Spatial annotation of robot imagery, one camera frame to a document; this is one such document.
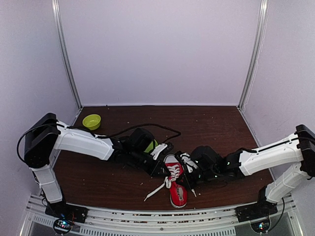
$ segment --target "red shoe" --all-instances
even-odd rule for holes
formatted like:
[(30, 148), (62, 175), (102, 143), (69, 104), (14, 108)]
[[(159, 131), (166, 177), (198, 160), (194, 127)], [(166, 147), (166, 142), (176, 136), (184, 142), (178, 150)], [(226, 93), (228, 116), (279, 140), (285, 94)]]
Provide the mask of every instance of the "red shoe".
[(171, 176), (165, 177), (164, 183), (152, 193), (149, 193), (144, 201), (166, 186), (170, 190), (170, 200), (172, 206), (175, 208), (182, 208), (187, 203), (187, 190), (183, 186), (177, 184), (175, 181), (184, 172), (183, 167), (176, 160), (174, 155), (166, 156), (164, 162), (170, 171)]

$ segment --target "shoe sole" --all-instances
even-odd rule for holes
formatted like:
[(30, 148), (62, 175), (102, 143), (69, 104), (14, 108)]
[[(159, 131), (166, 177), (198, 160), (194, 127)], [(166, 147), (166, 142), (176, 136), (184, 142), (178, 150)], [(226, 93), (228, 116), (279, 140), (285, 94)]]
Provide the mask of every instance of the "shoe sole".
[[(168, 157), (168, 156), (171, 156), (171, 155), (172, 155), (172, 154), (167, 155), (167, 156), (164, 158), (164, 162), (165, 162), (165, 160), (167, 159), (167, 157)], [(177, 209), (183, 208), (183, 207), (186, 206), (186, 204), (187, 204), (187, 203), (185, 203), (185, 204), (182, 205), (182, 206), (177, 206), (177, 205), (175, 205), (175, 204), (173, 203), (173, 201), (172, 201), (172, 196), (171, 196), (171, 195), (169, 195), (169, 199), (170, 199), (170, 201), (171, 201), (171, 205), (172, 205), (174, 208), (177, 208)]]

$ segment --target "lime green object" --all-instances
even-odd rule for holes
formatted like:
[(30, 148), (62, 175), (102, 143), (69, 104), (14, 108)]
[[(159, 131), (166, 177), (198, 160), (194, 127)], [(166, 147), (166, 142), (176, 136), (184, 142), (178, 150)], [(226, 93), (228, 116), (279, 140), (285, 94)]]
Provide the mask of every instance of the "lime green object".
[(83, 125), (89, 130), (96, 130), (100, 126), (100, 116), (97, 114), (88, 115), (83, 119)]
[(147, 149), (145, 149), (144, 152), (149, 153), (152, 149), (153, 149), (153, 142), (151, 142), (151, 143), (148, 145)]

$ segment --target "robotic arm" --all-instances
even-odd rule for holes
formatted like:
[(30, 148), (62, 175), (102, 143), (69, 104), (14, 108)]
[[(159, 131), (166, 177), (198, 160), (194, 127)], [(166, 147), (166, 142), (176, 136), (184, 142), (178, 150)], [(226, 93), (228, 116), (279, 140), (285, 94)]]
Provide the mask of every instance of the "robotic arm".
[[(241, 148), (222, 158), (209, 146), (197, 147), (190, 155), (177, 152), (175, 157), (184, 167), (177, 183), (193, 189), (200, 182), (214, 179), (232, 181), (263, 169), (294, 162), (273, 183), (259, 192), (258, 202), (236, 208), (240, 222), (277, 212), (277, 202), (304, 179), (315, 176), (315, 134), (306, 126), (273, 144), (256, 148)], [(168, 176), (163, 159), (173, 148), (171, 143), (156, 145), (154, 136), (137, 128), (130, 136), (115, 139), (80, 130), (56, 119), (49, 113), (25, 133), (24, 162), (36, 176), (43, 189), (48, 207), (46, 214), (85, 222), (87, 209), (68, 205), (49, 163), (53, 149), (69, 150), (101, 160), (125, 163), (141, 168), (151, 176)]]

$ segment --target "bowl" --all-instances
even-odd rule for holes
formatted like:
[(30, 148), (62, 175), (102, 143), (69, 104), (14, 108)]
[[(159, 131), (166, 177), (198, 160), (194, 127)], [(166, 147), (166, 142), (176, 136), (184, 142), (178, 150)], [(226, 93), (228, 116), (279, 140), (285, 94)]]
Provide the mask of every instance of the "bowl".
[(83, 125), (89, 130), (96, 130), (100, 126), (100, 116), (97, 114), (91, 114), (85, 117), (82, 121)]

